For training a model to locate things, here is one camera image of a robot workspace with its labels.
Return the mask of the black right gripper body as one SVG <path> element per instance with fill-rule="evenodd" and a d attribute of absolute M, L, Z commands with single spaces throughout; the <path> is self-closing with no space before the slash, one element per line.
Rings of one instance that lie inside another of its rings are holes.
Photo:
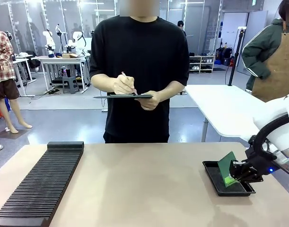
<path fill-rule="evenodd" d="M 277 157 L 270 151 L 265 151 L 262 144 L 255 147 L 256 141 L 256 135 L 248 141 L 250 147 L 245 151 L 247 159 L 242 161 L 240 176 L 238 177 L 240 182 L 262 182 L 263 175 L 269 175 L 277 170 L 277 165 L 274 162 Z"/>

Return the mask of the person's right hand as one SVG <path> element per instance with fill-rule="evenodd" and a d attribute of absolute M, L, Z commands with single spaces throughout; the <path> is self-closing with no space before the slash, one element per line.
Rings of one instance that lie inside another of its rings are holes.
<path fill-rule="evenodd" d="M 137 94 L 133 77 L 120 74 L 117 78 L 113 79 L 112 86 L 116 95 Z"/>

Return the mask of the person's left hand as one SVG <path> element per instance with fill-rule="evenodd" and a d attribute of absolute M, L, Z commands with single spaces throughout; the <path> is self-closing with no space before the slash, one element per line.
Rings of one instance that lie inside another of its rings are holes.
<path fill-rule="evenodd" d="M 146 111 L 153 111 L 156 109 L 161 101 L 161 96 L 159 92 L 149 91 L 145 95 L 151 95 L 151 98 L 137 98 L 136 100 L 140 103 L 141 107 Z"/>

